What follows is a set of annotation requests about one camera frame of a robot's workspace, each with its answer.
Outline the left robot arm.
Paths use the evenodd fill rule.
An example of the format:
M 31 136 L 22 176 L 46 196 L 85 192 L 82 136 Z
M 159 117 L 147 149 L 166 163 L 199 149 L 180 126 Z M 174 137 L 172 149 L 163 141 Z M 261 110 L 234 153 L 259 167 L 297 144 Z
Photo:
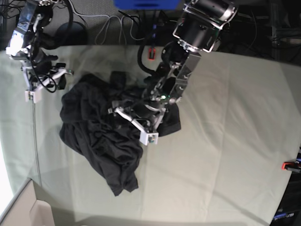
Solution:
M 210 53 L 223 27 L 238 11 L 232 0 L 189 0 L 183 8 L 182 18 L 173 30 L 173 41 L 162 50 L 161 63 L 156 70 L 147 68 L 142 54 L 147 41 L 140 45 L 137 62 L 149 74 L 146 88 L 131 110 L 139 118 L 157 119 L 168 105 L 178 102 L 196 68 L 200 52 Z

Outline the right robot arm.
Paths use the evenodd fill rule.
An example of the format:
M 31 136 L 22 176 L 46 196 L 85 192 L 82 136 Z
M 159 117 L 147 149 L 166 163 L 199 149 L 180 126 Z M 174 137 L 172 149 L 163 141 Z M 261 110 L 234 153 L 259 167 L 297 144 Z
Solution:
M 52 21 L 56 3 L 56 0 L 27 0 L 6 47 L 10 59 L 20 62 L 29 91 L 42 88 L 54 93 L 60 88 L 61 77 L 68 72 L 64 63 L 52 64 L 58 56 L 44 52 L 61 47 L 71 33 L 73 8 L 68 0 L 63 1 L 69 14 L 63 35 L 55 38 L 44 33 L 44 28 Z

